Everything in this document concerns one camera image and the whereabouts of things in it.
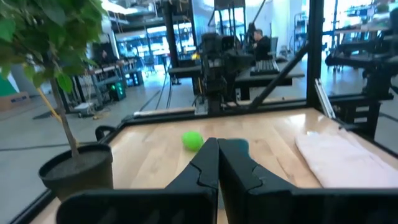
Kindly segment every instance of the tree trunk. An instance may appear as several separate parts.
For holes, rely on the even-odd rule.
[[[54,79],[54,78],[52,78],[50,80],[50,83],[51,83],[51,89],[52,89],[52,92],[53,92],[53,95],[55,98],[55,102],[57,102],[57,107],[59,109],[57,112],[59,113],[59,116],[61,117],[63,130],[65,131],[65,134],[67,135],[69,146],[70,146],[70,149],[72,150],[72,157],[76,157],[79,155],[79,152],[77,150],[75,138],[73,137],[73,134],[70,131],[67,117],[65,116],[65,108],[63,107],[63,104],[61,101],[58,83],[57,83],[56,79]]]

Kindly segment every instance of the gray floor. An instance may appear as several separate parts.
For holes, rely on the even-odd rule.
[[[145,86],[133,87],[127,90],[127,98],[109,107],[109,115],[103,119],[79,119],[68,115],[72,131],[80,142],[95,141],[94,130],[97,126],[106,124],[115,126],[127,115],[139,110],[143,104],[161,89],[163,74],[150,76]],[[362,88],[361,71],[345,68],[343,72],[333,74],[326,66],[322,68],[322,81],[329,94],[359,93]],[[183,80],[183,85],[173,86],[171,108],[190,106],[194,100],[190,80]],[[270,97],[304,98],[306,82],[304,78],[294,80],[293,86],[277,87]],[[251,97],[262,89],[251,91]],[[159,103],[159,109],[164,109],[169,94],[168,87]],[[145,110],[154,110],[157,98]],[[43,146],[67,143],[62,127],[53,118],[33,120],[34,116],[48,111],[40,98],[33,98],[32,103],[11,111],[0,113],[0,223],[9,222],[33,199],[44,191],[37,177],[39,167],[51,157],[66,151],[67,146],[38,147],[32,150],[17,150],[12,148]],[[398,100],[387,101],[382,105],[383,113],[398,117]],[[377,127],[376,140],[381,144],[398,151],[396,133],[398,125],[387,118],[380,118]]]

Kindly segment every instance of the white towel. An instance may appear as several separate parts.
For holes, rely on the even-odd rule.
[[[303,134],[295,142],[324,188],[398,187],[398,171],[352,139]]]

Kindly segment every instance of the green ball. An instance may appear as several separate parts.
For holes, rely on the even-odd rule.
[[[186,150],[197,152],[205,143],[200,133],[196,131],[189,131],[182,135],[182,145]]]

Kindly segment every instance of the keyboard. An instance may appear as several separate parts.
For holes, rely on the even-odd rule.
[[[275,60],[261,60],[251,68],[250,76],[279,74],[279,67]]]

